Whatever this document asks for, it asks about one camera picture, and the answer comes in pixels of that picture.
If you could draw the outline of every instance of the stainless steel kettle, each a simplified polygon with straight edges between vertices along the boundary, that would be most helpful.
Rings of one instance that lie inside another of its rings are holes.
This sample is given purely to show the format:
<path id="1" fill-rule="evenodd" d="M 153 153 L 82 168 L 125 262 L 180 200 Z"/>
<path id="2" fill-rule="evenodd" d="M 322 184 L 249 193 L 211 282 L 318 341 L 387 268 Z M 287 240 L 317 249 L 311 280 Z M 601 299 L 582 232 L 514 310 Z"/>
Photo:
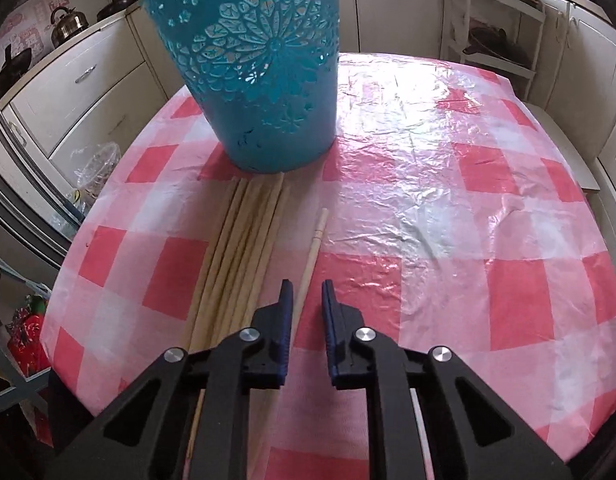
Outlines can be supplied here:
<path id="1" fill-rule="evenodd" d="M 63 10 L 65 14 L 59 19 L 55 25 L 55 17 L 57 12 Z M 68 9 L 67 7 L 57 7 L 50 15 L 50 23 L 54 25 L 50 40 L 55 48 L 70 40 L 73 36 L 88 28 L 88 20 L 83 12 Z"/>

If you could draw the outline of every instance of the kettle handle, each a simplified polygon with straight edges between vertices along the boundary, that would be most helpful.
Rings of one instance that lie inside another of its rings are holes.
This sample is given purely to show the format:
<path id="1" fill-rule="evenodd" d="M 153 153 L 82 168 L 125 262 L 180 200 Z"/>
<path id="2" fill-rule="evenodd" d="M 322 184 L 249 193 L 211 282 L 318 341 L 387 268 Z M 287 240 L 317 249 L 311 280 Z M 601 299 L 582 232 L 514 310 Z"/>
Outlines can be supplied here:
<path id="1" fill-rule="evenodd" d="M 66 14 L 70 14 L 70 9 L 68 7 L 57 7 L 53 10 L 53 13 L 50 15 L 50 24 L 54 25 L 54 16 L 56 15 L 58 10 L 64 10 Z"/>

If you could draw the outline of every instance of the triangular cutout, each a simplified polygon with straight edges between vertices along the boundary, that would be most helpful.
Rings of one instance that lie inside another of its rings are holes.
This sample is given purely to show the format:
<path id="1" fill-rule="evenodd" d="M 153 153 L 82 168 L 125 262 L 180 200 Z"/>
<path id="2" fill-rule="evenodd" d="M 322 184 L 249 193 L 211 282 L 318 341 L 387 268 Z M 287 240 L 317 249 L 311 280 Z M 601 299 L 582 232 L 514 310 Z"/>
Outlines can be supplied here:
<path id="1" fill-rule="evenodd" d="M 139 444 L 161 384 L 160 380 L 155 379 L 137 392 L 119 414 L 106 425 L 104 437 L 125 446 L 134 447 Z"/>
<path id="2" fill-rule="evenodd" d="M 457 391 L 466 409 L 474 439 L 481 447 L 489 446 L 512 436 L 512 426 L 489 405 L 482 394 L 468 381 L 455 381 Z"/>

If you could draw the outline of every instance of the plastic table cover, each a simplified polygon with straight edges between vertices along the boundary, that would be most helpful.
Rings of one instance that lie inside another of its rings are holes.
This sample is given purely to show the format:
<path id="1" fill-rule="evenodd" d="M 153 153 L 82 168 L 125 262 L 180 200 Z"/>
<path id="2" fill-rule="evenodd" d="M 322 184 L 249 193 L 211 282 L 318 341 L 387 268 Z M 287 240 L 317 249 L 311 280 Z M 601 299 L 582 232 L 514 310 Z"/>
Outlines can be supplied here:
<path id="1" fill-rule="evenodd" d="M 227 159 L 186 87 L 144 128 L 79 230 L 42 343 L 100 412 L 181 334 Z M 406 348 L 460 355 L 564 459 L 616 407 L 616 278 L 581 190 L 507 79 L 342 54 L 338 138 L 293 192 L 259 304 L 298 288 L 330 217 L 256 478 L 358 479 L 365 393 L 330 386 L 320 284 Z"/>

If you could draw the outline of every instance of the bundle of chopsticks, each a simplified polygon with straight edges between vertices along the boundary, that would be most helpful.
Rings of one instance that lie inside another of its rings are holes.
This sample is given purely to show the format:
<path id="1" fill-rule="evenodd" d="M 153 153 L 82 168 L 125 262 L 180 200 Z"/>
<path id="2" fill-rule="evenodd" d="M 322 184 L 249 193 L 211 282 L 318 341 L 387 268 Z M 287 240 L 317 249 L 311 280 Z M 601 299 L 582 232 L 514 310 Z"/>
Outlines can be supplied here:
<path id="1" fill-rule="evenodd" d="M 190 353 L 212 348 L 250 325 L 289 195 L 290 184 L 284 183 L 283 173 L 230 181 L 199 271 L 180 341 L 182 348 Z M 328 210 L 323 209 L 294 300 L 291 341 L 306 300 L 327 215 Z M 271 395 L 256 407 L 258 418 L 268 418 L 275 398 Z M 203 399 L 202 391 L 188 443 L 189 458 Z M 251 436 L 255 458 L 261 450 L 261 439 Z"/>

